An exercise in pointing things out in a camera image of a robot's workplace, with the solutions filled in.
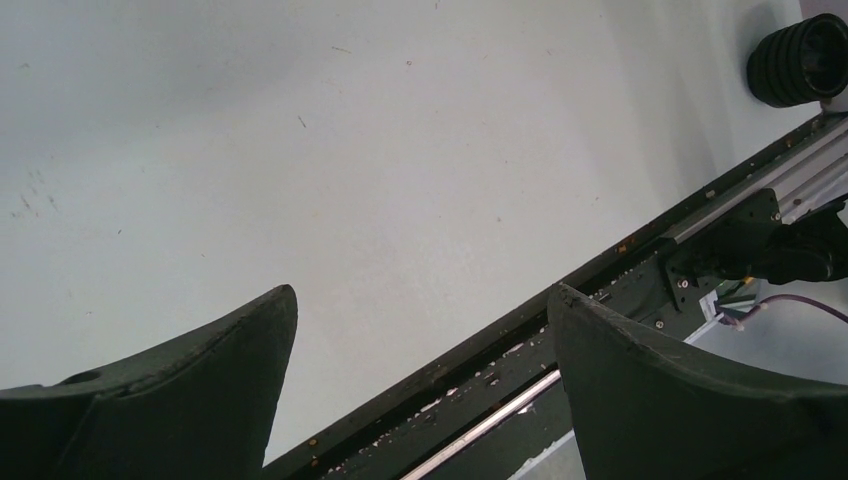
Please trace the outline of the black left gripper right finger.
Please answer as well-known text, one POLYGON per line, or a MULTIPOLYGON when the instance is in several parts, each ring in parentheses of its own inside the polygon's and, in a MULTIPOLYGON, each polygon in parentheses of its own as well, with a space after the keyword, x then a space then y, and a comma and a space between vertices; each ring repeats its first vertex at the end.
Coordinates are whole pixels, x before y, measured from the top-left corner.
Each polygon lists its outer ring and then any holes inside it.
POLYGON ((590 479, 843 479, 847 389, 676 340, 562 286, 547 317, 590 479))

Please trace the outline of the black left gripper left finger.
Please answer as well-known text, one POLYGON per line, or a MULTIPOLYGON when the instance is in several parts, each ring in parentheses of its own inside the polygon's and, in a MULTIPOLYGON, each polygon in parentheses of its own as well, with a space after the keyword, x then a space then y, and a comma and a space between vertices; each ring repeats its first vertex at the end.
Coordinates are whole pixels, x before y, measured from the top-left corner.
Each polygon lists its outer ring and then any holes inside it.
POLYGON ((259 478, 297 321, 281 285, 138 354, 3 390, 2 477, 259 478))

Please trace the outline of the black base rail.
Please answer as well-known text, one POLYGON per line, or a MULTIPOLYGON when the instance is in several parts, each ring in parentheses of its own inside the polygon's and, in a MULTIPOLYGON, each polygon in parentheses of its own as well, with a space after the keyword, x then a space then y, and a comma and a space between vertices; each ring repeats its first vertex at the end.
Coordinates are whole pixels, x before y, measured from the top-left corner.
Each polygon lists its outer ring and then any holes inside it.
POLYGON ((591 479, 843 479, 847 390, 694 346, 748 282, 847 273, 847 118, 820 115, 271 462, 495 479, 572 437, 591 479))

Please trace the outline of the stack of black lids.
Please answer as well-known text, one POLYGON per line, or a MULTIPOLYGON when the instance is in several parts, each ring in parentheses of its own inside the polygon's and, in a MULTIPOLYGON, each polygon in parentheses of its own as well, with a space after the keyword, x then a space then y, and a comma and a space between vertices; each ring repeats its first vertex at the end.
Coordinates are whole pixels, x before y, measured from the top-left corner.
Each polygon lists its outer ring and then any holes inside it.
POLYGON ((769 34, 749 55, 746 80, 775 108, 838 96, 847 87, 847 24, 822 13, 769 34))

